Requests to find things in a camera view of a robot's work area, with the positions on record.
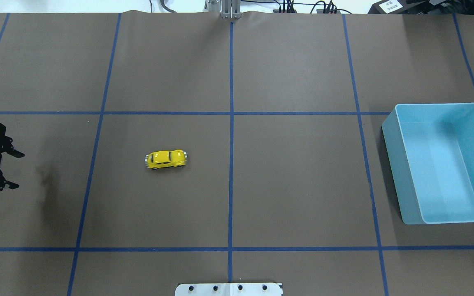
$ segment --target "yellow toy car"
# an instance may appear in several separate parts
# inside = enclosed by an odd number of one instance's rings
[[[187,159],[188,154],[181,149],[157,151],[145,156],[145,166],[152,170],[163,169],[164,167],[181,167],[186,165]]]

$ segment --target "metal bracket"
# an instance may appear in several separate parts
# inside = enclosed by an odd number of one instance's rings
[[[175,296],[283,296],[280,283],[180,284]]]
[[[204,9],[209,12],[220,12],[221,0],[206,0],[204,3]]]
[[[241,0],[222,0],[221,17],[223,19],[240,19]]]

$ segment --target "light blue plastic bin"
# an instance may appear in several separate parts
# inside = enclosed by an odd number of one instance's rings
[[[403,222],[474,222],[474,103],[396,105],[381,127]]]

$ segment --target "white metal plate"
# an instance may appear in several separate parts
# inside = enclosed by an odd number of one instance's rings
[[[180,284],[175,296],[283,296],[280,283]]]

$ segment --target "white label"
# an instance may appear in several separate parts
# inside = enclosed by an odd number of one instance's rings
[[[385,13],[389,13],[400,9],[403,6],[398,2],[398,0],[389,0],[380,4],[380,7]]]

